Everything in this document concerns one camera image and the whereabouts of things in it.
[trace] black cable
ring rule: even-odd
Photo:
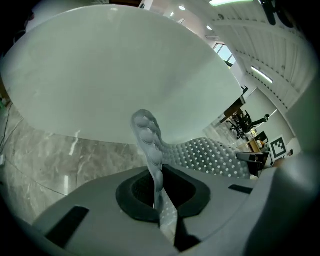
[[[1,143],[0,143],[0,152],[2,152],[2,150],[1,150],[2,143],[4,142],[4,140],[5,140],[5,138],[6,138],[6,131],[7,131],[7,126],[8,126],[8,122],[9,122],[9,116],[10,116],[10,110],[11,110],[12,105],[13,105],[13,104],[11,103],[11,105],[10,105],[10,107],[9,107],[8,117],[7,117],[7,119],[6,119],[5,128],[4,128],[4,134],[3,134],[3,138],[2,138]]]

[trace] marble floor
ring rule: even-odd
[[[83,184],[108,175],[145,166],[136,145],[86,140],[32,128],[12,105],[0,148],[5,165],[0,167],[0,192],[12,213],[33,221],[49,206]],[[0,141],[8,117],[0,109]],[[203,134],[237,147],[228,124],[212,123]]]

